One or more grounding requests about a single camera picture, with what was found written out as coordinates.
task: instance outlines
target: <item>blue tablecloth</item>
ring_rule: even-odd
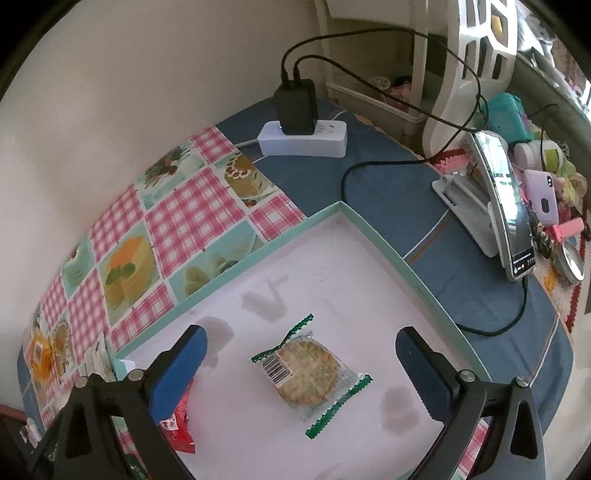
[[[409,160],[413,154],[354,115],[319,101],[321,118],[348,124],[344,158],[263,157],[257,167],[310,216],[339,200],[345,170],[367,160]],[[263,124],[275,120],[270,100],[263,100],[227,120],[219,129],[235,144],[256,138]],[[260,157],[257,145],[245,147]],[[521,283],[506,279],[498,257],[487,258],[457,218],[431,188],[439,175],[427,165],[378,166],[353,172],[347,182],[349,204],[397,251],[433,292],[453,320],[496,330],[519,311]],[[521,321],[494,338],[467,334],[468,341],[494,381],[517,375],[534,381],[532,391],[544,431],[563,397],[573,364],[566,332],[539,282],[530,277]]]

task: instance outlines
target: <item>screw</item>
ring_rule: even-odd
[[[87,383],[88,383],[88,377],[80,377],[80,378],[76,379],[76,382],[74,383],[74,385],[77,386],[78,388],[84,388]]]
[[[471,370],[462,370],[460,372],[460,379],[466,383],[472,383],[476,380],[476,375]]]
[[[129,372],[129,375],[127,375],[127,378],[129,378],[132,382],[142,380],[143,377],[144,371],[141,368],[136,368],[135,370]]]
[[[521,377],[515,377],[515,383],[517,384],[518,387],[521,387],[521,388],[527,388],[530,386],[530,384],[527,383],[525,380],[523,380],[523,378],[521,378]]]

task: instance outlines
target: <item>white wall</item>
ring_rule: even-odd
[[[22,331],[82,233],[177,142],[271,96],[317,34],[312,0],[83,0],[44,37],[0,103],[0,403],[22,407]]]

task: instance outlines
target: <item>barcode label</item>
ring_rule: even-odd
[[[33,347],[33,361],[37,365],[41,365],[41,353],[43,351],[43,345],[39,342],[35,342],[35,346]]]
[[[293,372],[283,363],[283,360],[277,353],[273,353],[267,359],[263,360],[262,367],[276,388],[280,388],[294,376]]]

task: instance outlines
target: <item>purple phone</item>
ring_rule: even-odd
[[[558,205],[552,175],[547,171],[525,170],[527,195],[538,220],[544,226],[558,225]]]

